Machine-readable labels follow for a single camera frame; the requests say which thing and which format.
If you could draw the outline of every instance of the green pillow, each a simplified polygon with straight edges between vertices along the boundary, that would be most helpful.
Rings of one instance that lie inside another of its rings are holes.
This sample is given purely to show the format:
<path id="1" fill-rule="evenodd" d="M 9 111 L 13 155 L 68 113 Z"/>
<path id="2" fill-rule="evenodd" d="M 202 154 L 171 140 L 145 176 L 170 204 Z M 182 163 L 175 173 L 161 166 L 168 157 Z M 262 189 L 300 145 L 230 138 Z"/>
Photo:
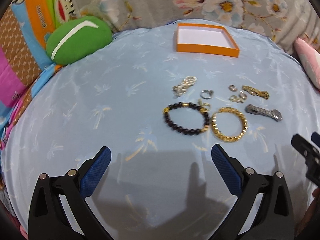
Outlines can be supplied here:
<path id="1" fill-rule="evenodd" d="M 94 16 L 64 23 L 47 41 L 47 55 L 53 62 L 68 65 L 94 53 L 112 41 L 112 31 Z"/>

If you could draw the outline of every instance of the hand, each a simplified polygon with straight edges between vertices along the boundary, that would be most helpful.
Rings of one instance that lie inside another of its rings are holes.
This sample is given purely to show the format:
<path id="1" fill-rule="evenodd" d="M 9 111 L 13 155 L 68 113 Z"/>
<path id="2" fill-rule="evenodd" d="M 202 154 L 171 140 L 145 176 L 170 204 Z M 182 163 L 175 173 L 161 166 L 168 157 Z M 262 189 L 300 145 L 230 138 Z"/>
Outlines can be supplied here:
<path id="1" fill-rule="evenodd" d="M 320 196 L 320 188 L 317 188 L 313 193 L 312 193 L 314 200 L 312 201 L 312 203 L 310 204 L 310 206 L 308 207 L 304 217 L 302 218 L 300 224 L 297 226 L 296 228 L 296 235 L 300 234 L 301 231 L 307 226 L 307 224 L 310 222 L 312 216 L 315 213 L 316 210 L 316 206 L 317 206 L 317 202 L 318 202 L 318 198 Z"/>

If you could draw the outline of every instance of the orange box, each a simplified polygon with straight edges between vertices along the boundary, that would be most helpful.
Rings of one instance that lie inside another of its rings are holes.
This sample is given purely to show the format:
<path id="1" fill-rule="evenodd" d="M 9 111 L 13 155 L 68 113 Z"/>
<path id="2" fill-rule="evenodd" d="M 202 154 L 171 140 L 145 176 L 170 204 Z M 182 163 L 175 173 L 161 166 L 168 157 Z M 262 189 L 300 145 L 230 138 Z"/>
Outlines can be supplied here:
<path id="1" fill-rule="evenodd" d="M 239 56 L 239 47 L 222 26 L 178 23 L 177 52 Z"/>

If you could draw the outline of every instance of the colorful blanket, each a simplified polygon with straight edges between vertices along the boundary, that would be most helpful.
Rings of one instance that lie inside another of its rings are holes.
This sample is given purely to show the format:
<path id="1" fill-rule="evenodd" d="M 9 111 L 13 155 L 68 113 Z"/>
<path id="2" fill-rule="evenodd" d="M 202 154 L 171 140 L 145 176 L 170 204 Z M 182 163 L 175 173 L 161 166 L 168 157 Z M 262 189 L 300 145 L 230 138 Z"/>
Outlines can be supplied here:
<path id="1" fill-rule="evenodd" d="M 72 0 L 13 0 L 2 17 L 0 154 L 31 100 L 62 68 L 47 56 L 46 41 L 73 16 Z"/>

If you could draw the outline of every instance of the metal screw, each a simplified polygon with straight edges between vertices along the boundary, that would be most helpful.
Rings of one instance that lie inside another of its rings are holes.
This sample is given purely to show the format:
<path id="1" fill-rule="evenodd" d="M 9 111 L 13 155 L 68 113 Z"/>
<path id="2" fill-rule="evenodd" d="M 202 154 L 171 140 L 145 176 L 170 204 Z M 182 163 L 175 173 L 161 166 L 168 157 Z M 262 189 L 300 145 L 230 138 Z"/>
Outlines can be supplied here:
<path id="1" fill-rule="evenodd" d="M 281 171 L 277 171 L 276 175 L 278 178 L 282 178 L 283 177 L 283 173 Z"/>
<path id="2" fill-rule="evenodd" d="M 40 174 L 39 179 L 45 179 L 46 177 L 47 177 L 47 174 L 42 173 L 42 174 Z"/>
<path id="3" fill-rule="evenodd" d="M 245 172 L 248 173 L 249 175 L 252 175 L 252 174 L 254 174 L 254 169 L 253 168 L 246 168 Z"/>
<path id="4" fill-rule="evenodd" d="M 76 173 L 77 173 L 76 170 L 70 170 L 70 171 L 68 171 L 68 175 L 69 175 L 69 176 L 74 176 L 74 175 L 76 175 Z"/>

